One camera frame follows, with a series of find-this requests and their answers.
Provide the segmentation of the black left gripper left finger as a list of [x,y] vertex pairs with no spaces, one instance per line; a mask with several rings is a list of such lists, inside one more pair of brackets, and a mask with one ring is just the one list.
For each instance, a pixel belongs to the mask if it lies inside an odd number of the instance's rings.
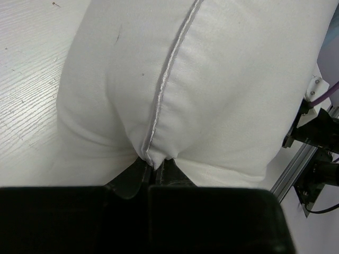
[[146,191],[137,159],[103,186],[1,189],[1,253],[142,253]]

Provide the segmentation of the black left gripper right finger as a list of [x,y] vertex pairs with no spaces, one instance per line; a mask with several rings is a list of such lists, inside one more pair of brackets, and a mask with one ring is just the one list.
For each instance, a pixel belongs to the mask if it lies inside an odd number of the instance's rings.
[[174,160],[149,189],[153,253],[295,253],[282,208],[269,191],[197,187]]

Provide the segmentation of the white pillow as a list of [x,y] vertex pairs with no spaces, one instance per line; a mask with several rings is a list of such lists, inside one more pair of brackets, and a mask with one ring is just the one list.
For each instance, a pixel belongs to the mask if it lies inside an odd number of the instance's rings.
[[310,83],[338,1],[91,1],[57,96],[54,185],[137,158],[255,188]]

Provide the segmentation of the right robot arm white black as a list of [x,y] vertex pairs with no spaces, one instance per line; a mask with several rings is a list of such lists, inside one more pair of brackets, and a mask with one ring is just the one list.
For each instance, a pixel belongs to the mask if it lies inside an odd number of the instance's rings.
[[321,108],[309,123],[299,128],[294,125],[283,147],[290,147],[294,141],[305,145],[306,154],[298,156],[302,161],[291,183],[305,216],[338,209],[337,204],[318,211],[313,209],[325,186],[338,187],[338,158],[334,158],[338,155],[338,109]]

